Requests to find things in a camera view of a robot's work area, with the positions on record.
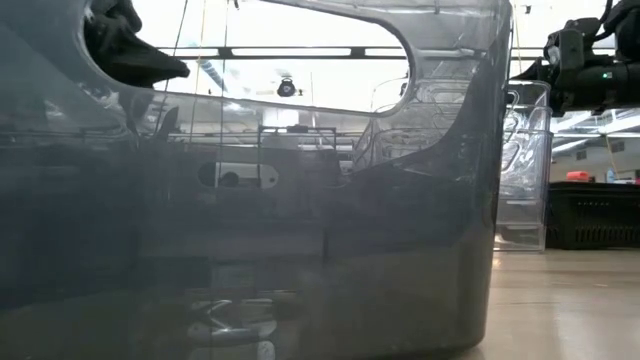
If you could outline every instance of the beige tile floor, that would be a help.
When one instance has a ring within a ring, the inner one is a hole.
[[[487,335],[460,359],[640,359],[640,250],[497,253]]]

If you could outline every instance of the red object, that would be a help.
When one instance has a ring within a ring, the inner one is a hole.
[[[589,182],[589,173],[586,171],[568,172],[567,181]]]

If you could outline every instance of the black crate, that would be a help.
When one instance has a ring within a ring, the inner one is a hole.
[[[640,246],[640,186],[578,182],[549,187],[547,247]]]

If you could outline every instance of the plastic container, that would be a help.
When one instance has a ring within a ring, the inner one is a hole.
[[[565,250],[640,246],[640,187],[552,183],[548,247]]]
[[[279,2],[390,29],[411,65],[402,103],[372,115],[125,86],[88,57],[84,1],[3,2],[0,87],[31,105],[0,97],[0,358],[354,359],[481,341],[511,5]],[[440,104],[452,80],[464,100]],[[345,173],[332,140],[300,146],[335,129],[261,127],[275,108],[370,124],[367,162]],[[224,121],[253,124],[255,146]]]
[[[505,120],[497,250],[541,251],[551,163],[549,87],[510,82],[514,99]]]

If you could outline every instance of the clear plastic bin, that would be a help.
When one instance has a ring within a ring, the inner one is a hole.
[[[549,86],[512,81],[509,93],[495,249],[541,251],[553,138]]]
[[[125,86],[83,46],[86,1],[4,1],[0,358],[365,359],[481,341],[511,5],[278,2],[391,30],[403,101],[369,114]],[[458,100],[434,95],[452,81]],[[281,110],[370,124],[355,135],[367,161],[340,166],[336,129],[261,126]],[[225,121],[253,124],[254,146]]]

